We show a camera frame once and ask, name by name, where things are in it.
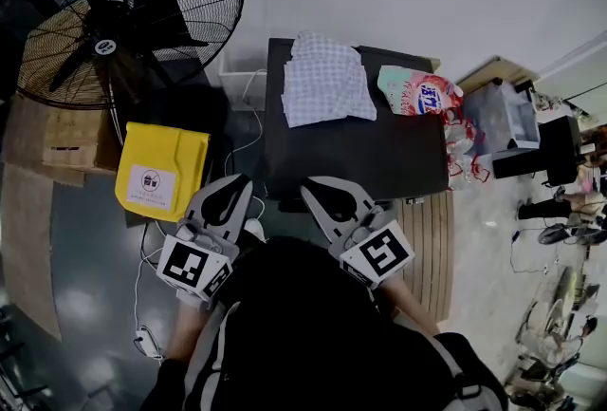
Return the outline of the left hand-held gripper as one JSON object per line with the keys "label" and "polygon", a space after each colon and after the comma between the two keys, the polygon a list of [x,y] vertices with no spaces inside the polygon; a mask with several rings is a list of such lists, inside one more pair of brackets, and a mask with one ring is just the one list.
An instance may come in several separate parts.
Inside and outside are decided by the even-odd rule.
{"label": "left hand-held gripper", "polygon": [[[233,273],[236,246],[252,198],[248,176],[219,178],[197,191],[175,235],[167,235],[156,276],[194,308],[211,308],[220,287]],[[204,229],[198,229],[193,223]]]}

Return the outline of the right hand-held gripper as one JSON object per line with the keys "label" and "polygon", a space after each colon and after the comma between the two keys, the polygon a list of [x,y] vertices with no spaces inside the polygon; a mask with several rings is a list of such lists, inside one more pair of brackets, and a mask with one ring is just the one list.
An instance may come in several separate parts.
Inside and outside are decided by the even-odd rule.
{"label": "right hand-held gripper", "polygon": [[[317,225],[333,242],[329,253],[368,290],[375,290],[414,260],[398,222],[382,209],[372,210],[375,202],[357,183],[339,177],[307,177],[301,195]],[[340,227],[352,224],[355,227],[342,235]]]}

